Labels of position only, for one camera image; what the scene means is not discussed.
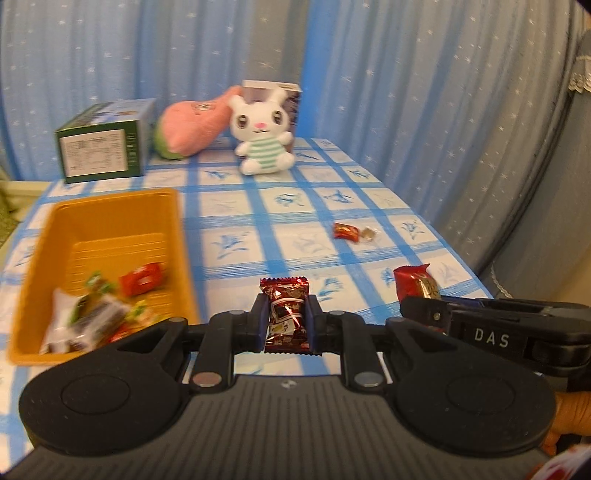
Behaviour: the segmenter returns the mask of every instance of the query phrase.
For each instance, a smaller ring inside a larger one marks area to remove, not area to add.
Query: plastic basket
[[[54,289],[82,295],[94,271],[118,284],[120,276],[149,262],[162,262],[163,285],[126,301],[145,299],[166,317],[200,323],[175,190],[116,193],[56,204],[22,287],[8,358],[18,365],[39,365],[80,355],[39,354],[51,322]]]

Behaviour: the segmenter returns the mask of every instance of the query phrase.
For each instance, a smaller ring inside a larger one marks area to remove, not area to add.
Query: dark red candy wrapper
[[[308,336],[304,327],[304,302],[310,292],[308,279],[262,278],[261,290],[271,300],[265,352],[309,352]]]
[[[396,281],[396,294],[398,301],[405,297],[424,297],[426,299],[440,299],[437,282],[427,271],[430,264],[414,267],[405,265],[394,270]]]

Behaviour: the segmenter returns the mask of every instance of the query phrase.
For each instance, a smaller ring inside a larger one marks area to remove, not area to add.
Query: pink plush toy
[[[195,155],[206,148],[230,123],[228,100],[242,88],[230,87],[223,95],[206,102],[177,102],[160,117],[154,132],[154,147],[164,158]]]

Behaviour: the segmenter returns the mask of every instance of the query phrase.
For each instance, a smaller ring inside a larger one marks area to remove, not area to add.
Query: candy
[[[104,295],[115,290],[115,286],[105,280],[99,271],[94,272],[85,284],[91,294]]]
[[[310,291],[305,277],[263,278],[261,290],[271,300],[269,331],[265,352],[308,352],[304,328],[304,302]]]
[[[136,331],[137,330],[133,330],[126,323],[123,323],[120,325],[120,327],[115,331],[115,333],[113,335],[111,335],[109,338],[107,338],[106,343],[117,342],[118,340],[128,337],[129,335],[131,335],[132,333],[134,333]]]
[[[358,243],[359,229],[353,225],[335,223],[334,236],[335,238],[344,238],[345,240],[351,240],[354,243]]]
[[[157,262],[145,264],[119,277],[121,291],[128,297],[141,295],[162,285],[162,268]]]
[[[72,345],[78,350],[94,350],[117,330],[128,311],[129,306],[113,295],[103,295],[88,314],[70,327],[73,332]]]
[[[53,291],[53,315],[39,353],[68,353],[72,331],[70,325],[78,320],[80,310],[88,302],[88,295],[75,297],[60,288]]]
[[[365,227],[363,230],[359,230],[356,226],[347,225],[345,223],[336,223],[333,228],[334,238],[343,238],[345,240],[351,240],[354,243],[359,243],[360,240],[366,242],[373,242],[374,238],[378,234],[377,230],[370,227]]]
[[[394,270],[394,280],[396,281],[396,294],[398,301],[405,297],[424,297],[426,299],[440,299],[437,282],[427,272],[430,264],[413,267],[405,265]]]
[[[125,321],[137,328],[146,328],[162,320],[161,316],[148,307],[145,300],[136,302],[133,308],[125,315]]]
[[[377,234],[378,232],[376,230],[374,230],[373,228],[369,228],[367,226],[363,230],[361,230],[359,236],[368,242],[373,242]]]

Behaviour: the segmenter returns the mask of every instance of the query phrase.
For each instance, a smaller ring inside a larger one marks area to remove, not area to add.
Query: metal screw
[[[193,383],[199,387],[215,387],[222,382],[222,376],[215,372],[199,372],[193,375]]]
[[[372,388],[381,385],[384,381],[384,376],[376,372],[360,372],[355,375],[354,380],[361,387]]]

